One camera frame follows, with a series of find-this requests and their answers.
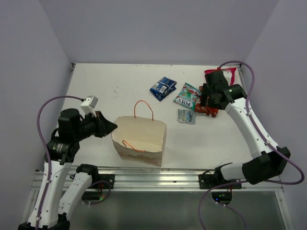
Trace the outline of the orange Doritos chip bag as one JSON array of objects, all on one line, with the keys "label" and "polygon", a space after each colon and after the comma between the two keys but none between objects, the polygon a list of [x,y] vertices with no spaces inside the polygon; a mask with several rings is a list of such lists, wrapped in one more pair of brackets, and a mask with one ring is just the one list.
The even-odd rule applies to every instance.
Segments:
[{"label": "orange Doritos chip bag", "polygon": [[200,103],[195,105],[194,111],[196,113],[202,113],[207,116],[216,117],[218,115],[219,110],[216,108],[211,108],[209,106],[201,106]]}]

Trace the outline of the pink snack bag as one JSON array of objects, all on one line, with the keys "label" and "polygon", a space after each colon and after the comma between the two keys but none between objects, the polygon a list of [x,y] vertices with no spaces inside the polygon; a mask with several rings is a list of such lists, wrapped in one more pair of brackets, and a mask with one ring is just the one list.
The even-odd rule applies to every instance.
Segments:
[{"label": "pink snack bag", "polygon": [[[204,71],[204,74],[209,74],[212,72],[215,72],[219,69],[207,69]],[[233,85],[235,83],[235,71],[236,67],[231,67],[231,68],[222,68],[221,71],[223,72],[224,77],[226,78],[227,82],[229,85]]]}]

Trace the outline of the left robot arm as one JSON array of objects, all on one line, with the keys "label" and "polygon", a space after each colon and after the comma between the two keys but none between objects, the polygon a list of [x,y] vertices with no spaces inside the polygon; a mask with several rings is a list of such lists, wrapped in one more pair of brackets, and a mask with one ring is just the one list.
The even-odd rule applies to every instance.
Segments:
[{"label": "left robot arm", "polygon": [[68,230],[71,214],[88,188],[113,188],[109,179],[100,178],[97,166],[81,164],[63,192],[80,142],[91,136],[103,138],[118,126],[100,111],[82,116],[74,108],[60,113],[58,125],[46,145],[44,175],[34,209],[28,221],[19,225],[20,230]]}]

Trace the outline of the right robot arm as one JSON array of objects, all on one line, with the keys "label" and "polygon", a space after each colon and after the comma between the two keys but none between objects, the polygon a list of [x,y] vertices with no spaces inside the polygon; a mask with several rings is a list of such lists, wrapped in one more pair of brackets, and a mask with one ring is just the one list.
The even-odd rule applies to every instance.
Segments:
[{"label": "right robot arm", "polygon": [[202,101],[227,112],[244,137],[252,156],[252,160],[245,163],[227,163],[216,167],[214,184],[219,188],[225,188],[236,180],[258,184],[279,176],[290,158],[290,151],[287,147],[279,147],[257,118],[254,121],[260,131],[253,126],[250,120],[252,110],[244,89],[239,84],[229,85],[221,70],[205,74],[205,79]]}]

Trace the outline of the green Fox's candy bag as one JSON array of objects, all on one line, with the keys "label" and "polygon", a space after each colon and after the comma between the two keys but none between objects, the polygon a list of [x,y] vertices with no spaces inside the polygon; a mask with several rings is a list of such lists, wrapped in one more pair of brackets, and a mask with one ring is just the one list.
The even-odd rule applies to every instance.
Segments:
[{"label": "green Fox's candy bag", "polygon": [[196,102],[200,96],[201,92],[197,88],[185,82],[182,90],[173,102],[194,111]]}]

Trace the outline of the small silver snack packet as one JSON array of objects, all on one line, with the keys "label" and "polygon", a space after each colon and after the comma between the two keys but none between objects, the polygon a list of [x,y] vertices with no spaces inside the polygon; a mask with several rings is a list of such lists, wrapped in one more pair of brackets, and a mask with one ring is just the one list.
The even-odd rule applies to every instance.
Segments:
[{"label": "small silver snack packet", "polygon": [[194,125],[196,124],[196,113],[192,110],[178,109],[177,121],[182,124]]}]

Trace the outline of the blue snack packet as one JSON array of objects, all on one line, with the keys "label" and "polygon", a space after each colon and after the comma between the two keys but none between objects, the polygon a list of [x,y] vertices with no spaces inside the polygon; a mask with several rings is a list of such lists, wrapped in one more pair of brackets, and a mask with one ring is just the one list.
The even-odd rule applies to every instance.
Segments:
[{"label": "blue snack packet", "polygon": [[176,90],[176,84],[176,81],[163,77],[150,88],[150,92],[158,101],[161,102],[170,93]]}]

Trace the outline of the aluminium mounting rail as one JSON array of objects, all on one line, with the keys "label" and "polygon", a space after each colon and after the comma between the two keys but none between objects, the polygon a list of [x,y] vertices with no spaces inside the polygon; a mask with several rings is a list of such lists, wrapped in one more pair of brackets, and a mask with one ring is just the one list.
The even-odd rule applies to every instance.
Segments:
[{"label": "aluminium mounting rail", "polygon": [[[72,166],[65,181],[63,190],[70,186],[70,178],[76,172],[77,166]],[[102,175],[113,175],[113,191],[136,191],[136,192],[198,192],[207,191],[208,188],[201,188],[202,180],[199,175],[205,170],[196,169],[167,169],[167,168],[125,168],[125,167],[98,167],[98,173]],[[43,179],[42,172],[36,172],[30,191],[38,191]],[[241,189],[232,186],[232,192],[280,192],[282,185],[262,182],[257,185],[249,183],[242,184]]]}]

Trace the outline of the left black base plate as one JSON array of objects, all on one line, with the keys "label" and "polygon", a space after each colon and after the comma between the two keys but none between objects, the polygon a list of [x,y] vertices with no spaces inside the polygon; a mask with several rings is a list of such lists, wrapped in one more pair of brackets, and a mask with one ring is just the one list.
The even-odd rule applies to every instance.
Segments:
[{"label": "left black base plate", "polygon": [[94,189],[113,189],[115,183],[114,174],[98,174],[94,177],[91,188]]}]

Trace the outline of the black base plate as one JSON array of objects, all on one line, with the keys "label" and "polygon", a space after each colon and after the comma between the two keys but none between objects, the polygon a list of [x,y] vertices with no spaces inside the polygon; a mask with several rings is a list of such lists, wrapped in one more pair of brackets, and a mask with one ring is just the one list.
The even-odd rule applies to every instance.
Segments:
[{"label": "black base plate", "polygon": [[94,177],[91,188],[94,189],[113,189],[115,183],[114,174],[98,174]]},{"label": "black base plate", "polygon": [[221,189],[227,189],[232,187],[233,189],[241,189],[241,184],[229,185],[225,186],[228,183],[234,183],[236,180],[225,180],[220,173],[213,171],[205,171],[202,174],[198,175],[198,181],[200,189],[210,189],[213,187],[217,187],[219,185],[223,185]]}]

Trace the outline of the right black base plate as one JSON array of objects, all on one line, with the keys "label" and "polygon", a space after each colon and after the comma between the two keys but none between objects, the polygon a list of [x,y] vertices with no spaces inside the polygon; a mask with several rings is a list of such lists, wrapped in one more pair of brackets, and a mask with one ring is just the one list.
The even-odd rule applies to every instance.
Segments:
[{"label": "right black base plate", "polygon": [[227,189],[232,187],[233,189],[241,189],[241,184],[229,185],[225,186],[228,183],[234,183],[236,180],[225,180],[220,173],[213,171],[205,171],[202,174],[198,175],[198,181],[200,189],[210,189],[213,187],[217,187],[219,185],[223,185],[221,189]]}]

